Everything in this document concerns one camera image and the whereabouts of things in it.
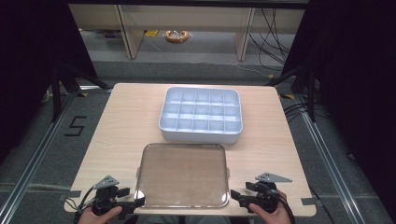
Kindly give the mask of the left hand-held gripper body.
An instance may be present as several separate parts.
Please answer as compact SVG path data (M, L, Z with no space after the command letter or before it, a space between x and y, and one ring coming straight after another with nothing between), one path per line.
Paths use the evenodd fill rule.
M107 175L98 183L93 185L93 189L96 190L95 197L92 202L92 211L95 215L101 216L107 213L110 209L114 207L116 203L116 196L119 181L112 177L111 175Z

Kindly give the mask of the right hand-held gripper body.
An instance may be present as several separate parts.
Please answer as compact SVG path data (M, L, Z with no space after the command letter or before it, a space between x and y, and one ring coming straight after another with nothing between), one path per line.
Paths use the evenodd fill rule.
M268 213L273 213L276 208L277 204L280 202L280 196L278 194L276 182L291 182L291 179L275 175L271 173L263 173L255 177L256 183L261 182L265 186L265 192L256 192L255 204L257 204L261 209ZM288 210L288 214L291 215L291 209L289 205L285 204L286 209Z

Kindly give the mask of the clear plastic lid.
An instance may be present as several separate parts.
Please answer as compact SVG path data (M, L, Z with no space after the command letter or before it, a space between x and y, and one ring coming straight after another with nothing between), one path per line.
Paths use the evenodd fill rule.
M149 144L134 196L147 208L221 208L230 200L225 149L217 144Z

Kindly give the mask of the white compartment storage box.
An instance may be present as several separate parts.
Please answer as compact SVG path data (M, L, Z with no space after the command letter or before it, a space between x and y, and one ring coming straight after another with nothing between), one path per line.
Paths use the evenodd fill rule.
M168 141L234 144L243 131L239 92L172 87L164 96L159 128Z

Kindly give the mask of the person's left hand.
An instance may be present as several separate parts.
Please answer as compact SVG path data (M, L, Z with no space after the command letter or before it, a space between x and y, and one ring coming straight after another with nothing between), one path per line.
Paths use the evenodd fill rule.
M118 216L122 211L121 206L116 206L110 209L107 213L101 216L97 216L92 208L89 206L83 210L78 224L111 224L113 219Z

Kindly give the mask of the person's right hand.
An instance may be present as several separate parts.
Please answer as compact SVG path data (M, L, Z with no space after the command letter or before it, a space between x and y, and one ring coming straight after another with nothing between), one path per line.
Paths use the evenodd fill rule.
M258 215L264 224L292 224L292 220L288 214L285 204L287 203L287 196L283 191L278 192L280 202L273 213L268 213L261 209L257 204L251 203L249 209Z

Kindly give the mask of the black metal stand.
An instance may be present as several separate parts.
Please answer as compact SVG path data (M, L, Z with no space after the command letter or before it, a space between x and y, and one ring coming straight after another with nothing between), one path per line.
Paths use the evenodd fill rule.
M76 78L82 77L83 79L91 82L98 86L102 90L110 90L111 86L101 81L95 75L84 72L75 66L66 63L56 63L52 66L51 71L51 87L52 87L52 104L53 104L53 115L52 121L55 121L60 117L62 112L61 103L61 88L60 84L63 84L64 88L68 93L77 93L81 91L81 87L78 85Z
M291 91L293 93L302 93L306 91L307 93L307 113L309 118L313 122L316 121L314 113L314 100L315 100L315 74L311 66L309 65L297 65L296 67L290 69L288 72L283 73L280 77L270 80L267 86L274 87L277 84L291 78L295 77L293 83L291 84Z

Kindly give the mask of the black curtain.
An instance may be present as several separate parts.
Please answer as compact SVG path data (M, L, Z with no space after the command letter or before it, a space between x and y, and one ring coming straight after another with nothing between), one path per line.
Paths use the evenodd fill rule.
M0 0L0 164L20 141L55 69L96 76L66 0Z
M396 222L396 0L308 0L284 68L308 55L334 122Z

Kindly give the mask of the light wooden bench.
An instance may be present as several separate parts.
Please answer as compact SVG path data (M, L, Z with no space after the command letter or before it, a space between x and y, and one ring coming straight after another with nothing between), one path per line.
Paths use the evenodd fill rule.
M136 57L146 30L232 33L236 57L243 61L248 35L273 31L294 35L302 9L258 7L171 7L71 4L77 26L91 30L119 30L126 55Z

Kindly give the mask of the aluminium floor rail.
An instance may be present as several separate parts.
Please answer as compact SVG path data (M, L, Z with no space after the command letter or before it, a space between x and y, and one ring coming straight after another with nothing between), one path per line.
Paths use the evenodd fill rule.
M51 102L40 108L21 143L0 165L0 224L73 222L65 200L109 95L91 86L67 93L56 120L51 119Z
M351 223L366 224L366 220L362 215L362 211L360 210L358 203L352 194L352 191L347 185L347 182L341 174L340 169L338 168L327 144L325 143L325 140L318 129L318 125L312 120L312 116L308 114L308 102L304 100L304 97L301 94L295 95L294 99L296 100L296 105L293 105L290 110L295 109L300 111L300 114L304 120L304 124L316 145L318 154L324 163L330 180L333 183L341 203L346 209L346 213Z

